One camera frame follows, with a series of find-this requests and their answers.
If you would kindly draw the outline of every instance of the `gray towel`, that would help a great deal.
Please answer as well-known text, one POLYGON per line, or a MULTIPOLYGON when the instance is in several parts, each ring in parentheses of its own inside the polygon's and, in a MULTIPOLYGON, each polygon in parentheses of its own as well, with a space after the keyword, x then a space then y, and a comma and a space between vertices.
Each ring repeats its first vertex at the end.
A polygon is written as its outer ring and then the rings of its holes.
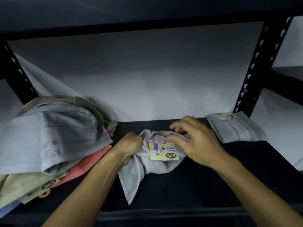
POLYGON ((229 116, 225 117, 224 114, 215 113, 207 116, 207 121, 222 143, 267 140, 263 129, 242 111, 230 114, 232 119, 229 116))
POLYGON ((144 173, 166 174, 175 169, 184 159, 185 154, 183 150, 176 145, 176 153, 179 156, 179 160, 174 161, 157 161, 151 160, 149 154, 149 139, 164 139, 169 134, 176 134, 183 140, 189 141, 184 136, 171 131, 149 131, 144 130, 140 136, 143 138, 143 145, 139 152, 133 155, 133 158, 129 163, 122 167, 119 171, 119 179, 126 197, 128 204, 134 199, 137 193, 139 184, 144 178, 144 173))
POLYGON ((69 103, 49 103, 12 119, 0 134, 0 174, 47 172, 84 158, 112 140, 94 115, 69 103))

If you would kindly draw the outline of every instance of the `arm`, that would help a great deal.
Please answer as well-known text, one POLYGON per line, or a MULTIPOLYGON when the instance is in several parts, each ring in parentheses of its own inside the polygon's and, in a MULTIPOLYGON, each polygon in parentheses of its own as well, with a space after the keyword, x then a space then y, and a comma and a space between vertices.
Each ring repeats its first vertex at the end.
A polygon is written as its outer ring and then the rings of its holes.
POLYGON ((80 185, 65 199, 43 227, 94 226, 114 179, 121 167, 142 146, 134 133, 124 136, 88 173, 80 185))
POLYGON ((257 226, 303 226, 303 217, 225 152, 213 131, 196 118, 187 116, 173 123, 171 128, 176 132, 187 131, 192 141, 187 143, 177 136, 167 139, 180 145, 195 162, 214 169, 233 190, 257 226))

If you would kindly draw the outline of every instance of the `right hand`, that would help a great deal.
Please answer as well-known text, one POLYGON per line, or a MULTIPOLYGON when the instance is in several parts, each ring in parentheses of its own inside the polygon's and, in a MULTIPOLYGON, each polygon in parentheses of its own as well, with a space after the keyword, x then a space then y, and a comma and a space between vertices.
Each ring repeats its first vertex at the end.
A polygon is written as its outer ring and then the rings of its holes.
POLYGON ((169 128, 175 129, 177 133, 186 131, 190 135, 189 143, 175 135, 169 135, 166 139, 182 147, 189 158, 201 165, 215 168, 233 158, 221 147, 214 132, 195 117, 185 116, 169 128))

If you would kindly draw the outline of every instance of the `beige towel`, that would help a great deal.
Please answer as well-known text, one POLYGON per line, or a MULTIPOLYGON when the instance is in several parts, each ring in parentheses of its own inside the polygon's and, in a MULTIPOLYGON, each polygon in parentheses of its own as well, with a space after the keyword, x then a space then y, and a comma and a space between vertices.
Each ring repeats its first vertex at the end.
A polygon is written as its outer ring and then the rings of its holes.
POLYGON ((22 115, 25 112, 28 112, 29 110, 31 110, 33 107, 35 107, 39 104, 44 104, 44 103, 70 103, 70 104, 77 105, 79 107, 83 107, 86 110, 89 110, 108 131, 111 131, 118 125, 115 121, 105 120, 103 115, 97 108, 95 108, 90 102, 88 102, 80 97, 58 98, 55 96, 42 96, 42 97, 33 99, 32 101, 25 104, 18 115, 22 115))
POLYGON ((44 183, 60 176, 81 160, 64 162, 55 175, 48 175, 42 172, 0 175, 0 185, 2 185, 0 188, 0 209, 44 183))

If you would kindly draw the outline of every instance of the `pink towel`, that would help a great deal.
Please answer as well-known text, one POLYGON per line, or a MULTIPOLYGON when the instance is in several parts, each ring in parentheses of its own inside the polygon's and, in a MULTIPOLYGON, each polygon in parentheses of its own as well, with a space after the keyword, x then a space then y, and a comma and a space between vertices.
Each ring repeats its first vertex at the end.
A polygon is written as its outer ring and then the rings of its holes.
POLYGON ((60 182, 56 185, 54 185, 51 189, 62 185, 63 183, 66 183, 74 178, 77 178, 81 176, 82 174, 85 174, 90 168, 94 166, 94 164, 97 163, 97 161, 100 160, 110 149, 112 148, 111 145, 108 145, 104 147, 102 150, 97 151, 94 154, 91 154, 89 156, 86 156, 84 159, 82 159, 77 165, 70 168, 68 171, 68 175, 66 175, 63 178, 60 178, 60 182))

